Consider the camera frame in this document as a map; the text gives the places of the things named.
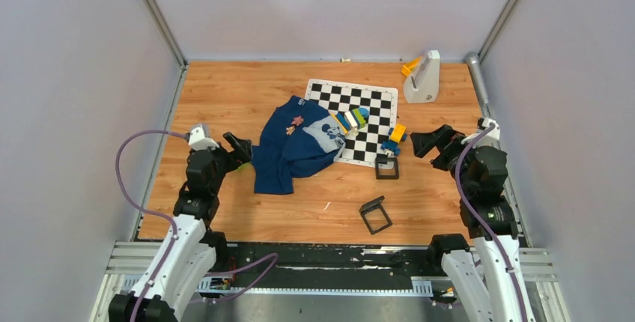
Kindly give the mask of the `red leaf brooch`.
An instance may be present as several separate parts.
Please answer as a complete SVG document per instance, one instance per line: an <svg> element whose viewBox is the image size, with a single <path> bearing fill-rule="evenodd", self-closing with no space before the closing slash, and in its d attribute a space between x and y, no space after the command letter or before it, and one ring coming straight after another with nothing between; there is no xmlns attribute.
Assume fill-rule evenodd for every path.
<svg viewBox="0 0 635 322"><path fill-rule="evenodd" d="M286 134L288 136L292 135L293 132L303 124L303 122L304 122L304 118L301 115L298 115L295 118L293 118L291 124L285 128Z"/></svg>

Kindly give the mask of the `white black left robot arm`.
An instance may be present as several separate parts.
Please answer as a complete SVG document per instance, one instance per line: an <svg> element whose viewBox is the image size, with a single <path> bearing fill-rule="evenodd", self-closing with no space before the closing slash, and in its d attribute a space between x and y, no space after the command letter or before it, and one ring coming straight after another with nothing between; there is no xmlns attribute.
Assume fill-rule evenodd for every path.
<svg viewBox="0 0 635 322"><path fill-rule="evenodd" d="M156 214L168 221L168 232L138 282L128 293L112 298L110 321L180 321L204 274L228 266L225 235L212 231L210 223L219 208L224 177L251 162L252 143L224 133L232 148L228 151L210 137L203 124L187 133L170 134L189 146L186 181L173 214Z"/></svg>

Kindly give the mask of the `blue t-shirt garment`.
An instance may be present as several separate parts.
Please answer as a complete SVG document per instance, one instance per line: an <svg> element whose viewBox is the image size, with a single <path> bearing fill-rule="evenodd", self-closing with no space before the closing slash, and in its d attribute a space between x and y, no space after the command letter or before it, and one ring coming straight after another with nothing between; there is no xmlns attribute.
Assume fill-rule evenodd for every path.
<svg viewBox="0 0 635 322"><path fill-rule="evenodd" d="M285 128L298 115L304 122L288 136ZM294 178L311 177L331 166L341 156L345 142L345 134L328 110L316 102L292 96L275 109L259 143L252 146L254 192L293 193Z"/></svg>

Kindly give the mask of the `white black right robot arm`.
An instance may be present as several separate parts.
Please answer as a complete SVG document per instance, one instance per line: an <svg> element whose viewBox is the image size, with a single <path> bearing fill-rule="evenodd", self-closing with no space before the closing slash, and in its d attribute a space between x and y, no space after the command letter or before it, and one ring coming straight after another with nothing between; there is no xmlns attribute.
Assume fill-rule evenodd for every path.
<svg viewBox="0 0 635 322"><path fill-rule="evenodd" d="M411 135L416 157L438 150L431 165L453 177L470 236L433 236L428 265L450 278L470 321L534 321L521 271L517 222L503 195L507 154L493 145L499 125L490 119L479 123L470 136L449 125Z"/></svg>

